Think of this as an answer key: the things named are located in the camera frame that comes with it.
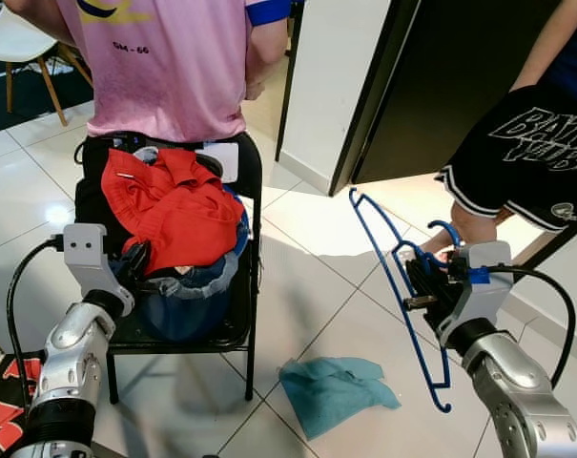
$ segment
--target teal towel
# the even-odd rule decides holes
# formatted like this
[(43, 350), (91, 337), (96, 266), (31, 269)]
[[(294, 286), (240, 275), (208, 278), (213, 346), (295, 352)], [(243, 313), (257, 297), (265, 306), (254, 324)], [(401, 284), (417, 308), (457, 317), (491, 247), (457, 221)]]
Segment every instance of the teal towel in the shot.
[(378, 364), (359, 358), (318, 358), (288, 362), (279, 372), (308, 440), (372, 406), (401, 406), (390, 388), (379, 381)]

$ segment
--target pink t-shirt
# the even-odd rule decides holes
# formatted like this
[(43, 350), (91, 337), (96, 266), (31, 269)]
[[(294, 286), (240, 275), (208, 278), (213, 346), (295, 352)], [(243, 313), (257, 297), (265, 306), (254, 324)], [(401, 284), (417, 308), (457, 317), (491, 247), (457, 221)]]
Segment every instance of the pink t-shirt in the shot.
[(59, 0), (93, 72), (90, 135), (195, 142), (245, 130), (251, 24), (263, 0)]

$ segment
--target blue sleeve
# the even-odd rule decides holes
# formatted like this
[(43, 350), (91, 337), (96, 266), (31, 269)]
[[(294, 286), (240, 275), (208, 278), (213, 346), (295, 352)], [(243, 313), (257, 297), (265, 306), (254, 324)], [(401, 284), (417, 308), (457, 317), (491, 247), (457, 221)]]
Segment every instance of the blue sleeve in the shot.
[(254, 27), (285, 19), (290, 16), (291, 0), (263, 0), (248, 5), (246, 10)]

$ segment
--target black rug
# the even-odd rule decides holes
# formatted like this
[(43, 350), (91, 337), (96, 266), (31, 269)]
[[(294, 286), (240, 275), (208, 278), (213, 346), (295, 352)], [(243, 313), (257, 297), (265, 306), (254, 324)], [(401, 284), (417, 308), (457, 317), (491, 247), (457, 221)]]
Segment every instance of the black rug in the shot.
[[(5, 64), (0, 62), (0, 73), (5, 70)], [(52, 76), (52, 85), (64, 110), (93, 100), (93, 89), (77, 70)], [(9, 114), (6, 111), (6, 77), (0, 76), (0, 131), (55, 112), (42, 74), (30, 70), (19, 72), (13, 79), (12, 90), (13, 107)]]

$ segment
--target white paper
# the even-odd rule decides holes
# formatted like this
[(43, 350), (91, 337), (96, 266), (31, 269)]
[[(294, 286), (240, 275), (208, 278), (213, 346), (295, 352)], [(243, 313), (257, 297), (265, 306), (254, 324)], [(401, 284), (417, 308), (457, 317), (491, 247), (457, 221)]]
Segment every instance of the white paper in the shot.
[(209, 156), (222, 165), (222, 182), (233, 183), (239, 176), (239, 145), (236, 143), (206, 143), (198, 155)]

